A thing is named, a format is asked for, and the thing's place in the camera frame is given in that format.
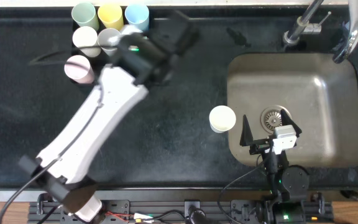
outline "sink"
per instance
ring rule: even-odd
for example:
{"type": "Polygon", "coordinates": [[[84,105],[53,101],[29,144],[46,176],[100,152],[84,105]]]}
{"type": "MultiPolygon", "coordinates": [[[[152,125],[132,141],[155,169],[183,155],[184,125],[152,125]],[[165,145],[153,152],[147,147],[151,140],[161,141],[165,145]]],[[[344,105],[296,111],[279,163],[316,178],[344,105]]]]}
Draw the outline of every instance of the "sink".
{"type": "Polygon", "coordinates": [[[306,167],[358,165],[358,85],[351,63],[332,54],[245,54],[229,65],[227,105],[237,116],[229,131],[233,156],[255,166],[257,156],[241,147],[242,115],[254,139],[280,126],[285,109],[303,133],[287,151],[290,164],[306,167]]]}

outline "wooden table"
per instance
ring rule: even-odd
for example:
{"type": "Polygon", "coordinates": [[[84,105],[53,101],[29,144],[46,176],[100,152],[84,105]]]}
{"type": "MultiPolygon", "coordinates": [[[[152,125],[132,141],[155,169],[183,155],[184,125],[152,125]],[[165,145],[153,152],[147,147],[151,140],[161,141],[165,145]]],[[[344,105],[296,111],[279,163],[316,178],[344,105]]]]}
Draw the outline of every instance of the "wooden table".
{"type": "MultiPolygon", "coordinates": [[[[338,223],[358,224],[358,202],[333,202],[334,215],[338,223]]],[[[6,212],[4,217],[5,224],[25,224],[27,223],[27,213],[29,203],[15,202],[6,212]]]]}

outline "white wall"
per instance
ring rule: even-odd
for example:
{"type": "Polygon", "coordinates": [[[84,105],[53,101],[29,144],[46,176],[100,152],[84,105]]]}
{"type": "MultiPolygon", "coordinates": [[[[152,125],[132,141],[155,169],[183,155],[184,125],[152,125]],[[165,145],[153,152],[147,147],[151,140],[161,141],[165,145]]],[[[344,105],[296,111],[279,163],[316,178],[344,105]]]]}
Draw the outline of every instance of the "white wall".
{"type": "MultiPolygon", "coordinates": [[[[32,6],[74,6],[86,0],[0,0],[0,7],[32,6]]],[[[212,5],[299,5],[312,0],[88,0],[95,5],[116,2],[122,6],[133,2],[143,2],[153,6],[212,6],[212,5]]],[[[325,0],[323,4],[347,4],[347,0],[325,0]]]]}

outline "chrome faucet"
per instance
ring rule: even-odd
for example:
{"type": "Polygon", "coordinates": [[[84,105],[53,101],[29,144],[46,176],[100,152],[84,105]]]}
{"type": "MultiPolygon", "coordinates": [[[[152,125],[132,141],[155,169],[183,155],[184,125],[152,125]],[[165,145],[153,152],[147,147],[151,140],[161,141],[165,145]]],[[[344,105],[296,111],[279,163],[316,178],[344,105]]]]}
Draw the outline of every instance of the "chrome faucet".
{"type": "MultiPolygon", "coordinates": [[[[283,35],[284,43],[288,45],[296,45],[299,41],[299,36],[303,33],[309,24],[310,18],[320,7],[324,0],[314,0],[307,8],[306,12],[300,16],[293,28],[286,31],[283,35]]],[[[333,60],[335,63],[341,63],[348,58],[358,43],[358,0],[348,0],[349,14],[350,14],[350,29],[347,42],[334,54],[333,60]]]]}

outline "blue object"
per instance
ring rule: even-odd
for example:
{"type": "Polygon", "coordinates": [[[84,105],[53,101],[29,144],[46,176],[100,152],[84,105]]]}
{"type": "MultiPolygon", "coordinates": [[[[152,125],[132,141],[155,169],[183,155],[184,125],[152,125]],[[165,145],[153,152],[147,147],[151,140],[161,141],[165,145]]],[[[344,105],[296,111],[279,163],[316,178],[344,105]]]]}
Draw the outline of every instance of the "blue object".
{"type": "Polygon", "coordinates": [[[132,4],[125,10],[125,18],[130,25],[136,26],[141,31],[149,29],[149,9],[144,4],[132,4]]]}

